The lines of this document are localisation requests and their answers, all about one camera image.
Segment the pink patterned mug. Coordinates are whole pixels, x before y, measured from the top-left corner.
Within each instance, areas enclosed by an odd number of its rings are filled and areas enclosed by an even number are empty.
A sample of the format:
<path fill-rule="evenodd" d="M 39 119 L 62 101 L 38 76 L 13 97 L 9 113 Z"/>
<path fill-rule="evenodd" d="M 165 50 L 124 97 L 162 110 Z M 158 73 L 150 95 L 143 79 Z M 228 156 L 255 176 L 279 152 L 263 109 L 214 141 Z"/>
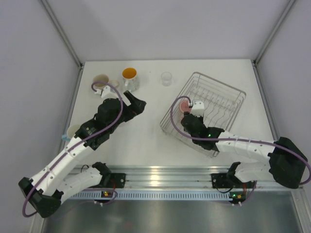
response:
<path fill-rule="evenodd" d="M 182 118 L 184 117 L 184 113 L 190 113 L 191 112 L 191 108 L 189 107 L 189 101 L 188 100 L 183 100 L 182 102 L 180 102 L 179 112 L 180 112 L 180 117 L 179 117 L 180 120 L 182 120 Z"/>

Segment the cream coral pattern mug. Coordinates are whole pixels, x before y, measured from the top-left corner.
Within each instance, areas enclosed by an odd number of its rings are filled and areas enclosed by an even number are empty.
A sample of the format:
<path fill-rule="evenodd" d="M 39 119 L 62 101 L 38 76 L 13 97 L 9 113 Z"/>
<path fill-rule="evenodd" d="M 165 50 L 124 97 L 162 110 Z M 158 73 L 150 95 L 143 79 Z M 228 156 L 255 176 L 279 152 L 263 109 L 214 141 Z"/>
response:
<path fill-rule="evenodd" d="M 119 81 L 110 79 L 105 74 L 99 74 L 93 78 L 91 89 L 94 92 L 100 93 L 106 87 L 106 83 L 118 88 L 120 86 Z"/>

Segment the light blue mug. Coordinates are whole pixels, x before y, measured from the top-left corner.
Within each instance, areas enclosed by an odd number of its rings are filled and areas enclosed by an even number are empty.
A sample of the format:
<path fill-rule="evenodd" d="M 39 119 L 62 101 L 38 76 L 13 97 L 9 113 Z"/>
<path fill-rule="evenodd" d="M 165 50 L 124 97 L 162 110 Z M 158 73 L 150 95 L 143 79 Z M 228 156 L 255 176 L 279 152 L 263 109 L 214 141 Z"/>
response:
<path fill-rule="evenodd" d="M 75 136 L 75 133 L 80 129 L 80 126 L 81 125 L 79 124 L 69 126 L 66 133 L 61 136 L 61 139 L 63 141 L 70 141 Z"/>

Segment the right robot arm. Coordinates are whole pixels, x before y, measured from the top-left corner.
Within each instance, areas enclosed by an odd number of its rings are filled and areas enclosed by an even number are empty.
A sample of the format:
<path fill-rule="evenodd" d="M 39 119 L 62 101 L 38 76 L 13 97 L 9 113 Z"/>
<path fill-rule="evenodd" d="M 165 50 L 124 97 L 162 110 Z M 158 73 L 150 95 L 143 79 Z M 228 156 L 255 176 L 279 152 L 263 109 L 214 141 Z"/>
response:
<path fill-rule="evenodd" d="M 207 127 L 201 117 L 192 114 L 185 114 L 181 125 L 184 135 L 205 150 L 252 160 L 231 165 L 226 177 L 232 187 L 249 181 L 275 181 L 286 188 L 297 189 L 305 169 L 310 169 L 306 156 L 286 137 L 272 142 L 242 138 L 221 128 Z"/>

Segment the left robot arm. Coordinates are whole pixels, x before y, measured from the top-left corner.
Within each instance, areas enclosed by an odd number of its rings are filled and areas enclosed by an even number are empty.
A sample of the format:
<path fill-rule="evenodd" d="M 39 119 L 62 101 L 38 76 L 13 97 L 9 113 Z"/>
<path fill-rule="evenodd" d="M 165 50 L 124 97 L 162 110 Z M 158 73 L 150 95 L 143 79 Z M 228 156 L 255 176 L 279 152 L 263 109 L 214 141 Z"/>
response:
<path fill-rule="evenodd" d="M 30 217 L 26 214 L 27 204 L 32 205 L 42 218 L 47 218 L 71 196 L 91 187 L 109 187 L 111 170 L 102 162 L 94 163 L 71 178 L 67 175 L 106 142 L 120 124 L 143 113 L 145 101 L 137 99 L 129 91 L 124 95 L 130 105 L 126 105 L 120 95 L 104 99 L 94 117 L 80 126 L 67 146 L 47 166 L 34 176 L 19 181 L 25 197 L 22 206 L 24 217 Z"/>

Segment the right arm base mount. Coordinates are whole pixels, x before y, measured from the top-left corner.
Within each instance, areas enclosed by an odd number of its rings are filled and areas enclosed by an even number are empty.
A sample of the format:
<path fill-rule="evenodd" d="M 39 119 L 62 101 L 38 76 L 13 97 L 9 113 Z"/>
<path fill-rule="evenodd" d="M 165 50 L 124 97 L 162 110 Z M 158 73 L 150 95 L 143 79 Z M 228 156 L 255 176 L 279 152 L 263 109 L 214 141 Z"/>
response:
<path fill-rule="evenodd" d="M 226 173 L 212 173 L 211 174 L 212 187 L 214 189 L 230 189 L 232 185 L 227 180 Z"/>

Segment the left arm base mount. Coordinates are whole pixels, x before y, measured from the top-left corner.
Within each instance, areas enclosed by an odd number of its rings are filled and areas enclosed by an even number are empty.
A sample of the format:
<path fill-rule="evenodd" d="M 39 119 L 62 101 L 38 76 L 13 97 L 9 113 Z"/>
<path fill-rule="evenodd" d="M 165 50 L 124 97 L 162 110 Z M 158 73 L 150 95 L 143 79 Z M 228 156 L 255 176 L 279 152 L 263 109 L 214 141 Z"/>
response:
<path fill-rule="evenodd" d="M 90 188 L 124 188 L 125 185 L 125 173 L 112 172 L 106 165 L 106 163 L 96 162 L 92 166 L 83 165 L 81 173 L 95 173 L 100 175 L 100 181 L 92 185 Z"/>

